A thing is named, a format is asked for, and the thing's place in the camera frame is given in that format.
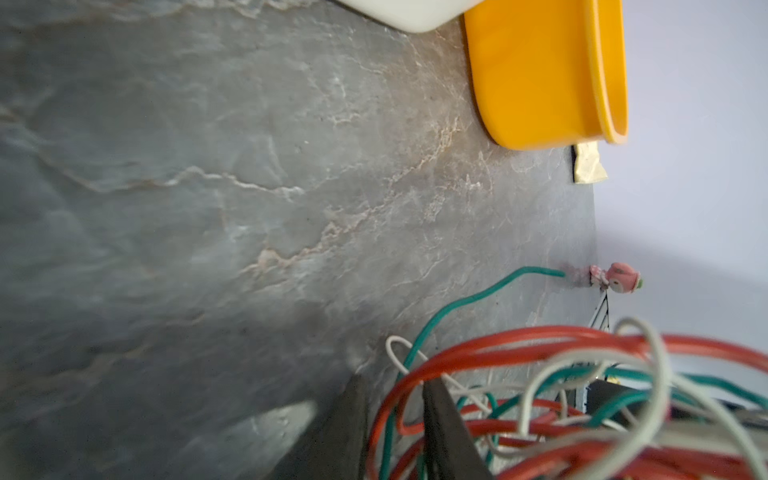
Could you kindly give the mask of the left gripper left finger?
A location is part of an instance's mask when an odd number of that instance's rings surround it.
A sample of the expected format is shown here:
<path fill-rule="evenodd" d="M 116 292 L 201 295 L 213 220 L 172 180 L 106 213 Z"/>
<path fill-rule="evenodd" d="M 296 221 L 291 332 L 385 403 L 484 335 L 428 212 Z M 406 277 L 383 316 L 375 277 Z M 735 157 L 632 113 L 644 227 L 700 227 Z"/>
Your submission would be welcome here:
<path fill-rule="evenodd" d="M 368 435 L 368 391 L 354 375 L 341 395 L 300 435 L 269 479 L 362 479 Z"/>

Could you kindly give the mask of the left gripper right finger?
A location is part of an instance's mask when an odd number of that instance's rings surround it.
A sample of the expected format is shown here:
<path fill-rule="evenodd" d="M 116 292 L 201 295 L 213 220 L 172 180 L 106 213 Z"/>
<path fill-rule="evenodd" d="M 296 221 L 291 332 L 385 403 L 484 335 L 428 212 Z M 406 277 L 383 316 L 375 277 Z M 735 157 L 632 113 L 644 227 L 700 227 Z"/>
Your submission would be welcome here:
<path fill-rule="evenodd" d="M 422 396 L 428 478 L 492 480 L 443 381 L 426 381 Z"/>

